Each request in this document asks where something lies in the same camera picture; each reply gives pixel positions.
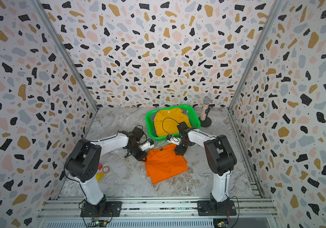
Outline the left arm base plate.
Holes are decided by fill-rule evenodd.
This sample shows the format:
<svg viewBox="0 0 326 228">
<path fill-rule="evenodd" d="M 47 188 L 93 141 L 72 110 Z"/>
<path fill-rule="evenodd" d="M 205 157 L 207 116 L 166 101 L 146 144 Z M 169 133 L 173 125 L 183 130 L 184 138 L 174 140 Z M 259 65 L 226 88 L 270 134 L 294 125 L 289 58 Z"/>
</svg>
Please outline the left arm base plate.
<svg viewBox="0 0 326 228">
<path fill-rule="evenodd" d="M 121 201 L 103 201 L 97 205 L 92 205 L 85 202 L 82 206 L 81 217 L 119 217 L 121 208 Z"/>
</svg>

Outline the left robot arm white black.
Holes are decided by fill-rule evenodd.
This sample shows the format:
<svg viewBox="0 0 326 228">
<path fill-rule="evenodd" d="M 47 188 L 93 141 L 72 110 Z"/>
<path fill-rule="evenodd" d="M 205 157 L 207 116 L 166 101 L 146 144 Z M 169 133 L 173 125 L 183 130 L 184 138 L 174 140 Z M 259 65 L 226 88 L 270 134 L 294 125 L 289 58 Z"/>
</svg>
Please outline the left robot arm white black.
<svg viewBox="0 0 326 228">
<path fill-rule="evenodd" d="M 101 155 L 123 148 L 136 160 L 145 162 L 147 151 L 154 147 L 154 141 L 147 139 L 139 143 L 144 134 L 120 131 L 116 135 L 89 141 L 81 139 L 77 142 L 71 154 L 67 157 L 64 169 L 71 179 L 78 182 L 85 196 L 85 211 L 100 215 L 107 206 L 107 200 L 100 190 L 97 181 L 97 171 Z"/>
</svg>

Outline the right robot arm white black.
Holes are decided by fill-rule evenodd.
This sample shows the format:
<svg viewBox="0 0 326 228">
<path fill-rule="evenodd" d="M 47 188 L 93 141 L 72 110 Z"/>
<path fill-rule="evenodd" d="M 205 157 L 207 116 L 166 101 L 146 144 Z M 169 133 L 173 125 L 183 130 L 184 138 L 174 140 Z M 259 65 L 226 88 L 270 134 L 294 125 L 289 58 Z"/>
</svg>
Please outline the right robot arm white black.
<svg viewBox="0 0 326 228">
<path fill-rule="evenodd" d="M 198 202 L 199 215 L 220 215 L 229 213 L 236 215 L 234 202 L 229 197 L 229 179 L 237 158 L 224 135 L 212 136 L 202 132 L 196 127 L 189 128 L 185 122 L 177 125 L 179 140 L 175 148 L 177 155 L 183 156 L 188 147 L 196 144 L 205 150 L 206 159 L 211 171 L 214 173 L 213 189 L 210 200 Z"/>
</svg>

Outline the blue-grey t-shirt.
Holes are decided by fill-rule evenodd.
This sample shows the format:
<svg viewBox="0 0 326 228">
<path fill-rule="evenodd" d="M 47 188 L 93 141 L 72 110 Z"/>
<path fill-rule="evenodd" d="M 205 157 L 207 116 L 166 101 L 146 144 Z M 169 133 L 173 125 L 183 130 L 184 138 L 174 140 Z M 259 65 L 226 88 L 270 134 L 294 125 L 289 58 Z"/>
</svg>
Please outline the blue-grey t-shirt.
<svg viewBox="0 0 326 228">
<path fill-rule="evenodd" d="M 183 114 L 185 114 L 185 115 L 186 115 L 186 116 L 189 118 L 189 115 L 188 115 L 188 110 L 186 110 L 186 109 L 183 109 L 183 110 L 182 110 L 182 113 L 183 113 Z"/>
</svg>

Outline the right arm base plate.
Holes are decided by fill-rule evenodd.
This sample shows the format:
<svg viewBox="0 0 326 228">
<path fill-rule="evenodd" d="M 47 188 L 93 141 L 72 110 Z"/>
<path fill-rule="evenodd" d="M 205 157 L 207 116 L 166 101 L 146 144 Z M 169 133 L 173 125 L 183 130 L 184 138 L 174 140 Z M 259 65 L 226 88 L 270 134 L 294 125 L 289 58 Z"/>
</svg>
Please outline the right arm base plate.
<svg viewBox="0 0 326 228">
<path fill-rule="evenodd" d="M 234 201 L 226 200 L 215 202 L 214 200 L 197 201 L 199 216 L 236 216 L 236 206 Z"/>
</svg>

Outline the orange t-shirt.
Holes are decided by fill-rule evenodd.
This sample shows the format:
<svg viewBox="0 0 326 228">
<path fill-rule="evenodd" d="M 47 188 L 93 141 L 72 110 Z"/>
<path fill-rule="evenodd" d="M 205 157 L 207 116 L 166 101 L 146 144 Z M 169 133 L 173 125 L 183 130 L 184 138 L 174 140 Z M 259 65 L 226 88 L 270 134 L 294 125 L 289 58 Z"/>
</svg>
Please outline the orange t-shirt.
<svg viewBox="0 0 326 228">
<path fill-rule="evenodd" d="M 169 144 L 149 151 L 145 164 L 147 177 L 153 184 L 172 178 L 188 171 L 187 161 L 175 153 L 176 145 Z"/>
</svg>

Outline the yellow t-shirt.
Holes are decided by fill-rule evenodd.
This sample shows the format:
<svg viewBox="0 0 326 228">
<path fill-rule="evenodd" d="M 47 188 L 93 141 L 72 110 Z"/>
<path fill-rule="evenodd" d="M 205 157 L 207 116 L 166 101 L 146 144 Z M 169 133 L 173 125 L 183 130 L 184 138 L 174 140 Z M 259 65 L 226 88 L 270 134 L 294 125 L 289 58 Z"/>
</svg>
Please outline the yellow t-shirt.
<svg viewBox="0 0 326 228">
<path fill-rule="evenodd" d="M 182 113 L 181 108 L 173 108 L 169 110 L 160 110 L 151 119 L 153 121 L 153 133 L 157 137 L 164 137 L 168 134 L 178 133 L 177 125 L 185 122 L 188 127 L 191 127 L 189 118 Z"/>
</svg>

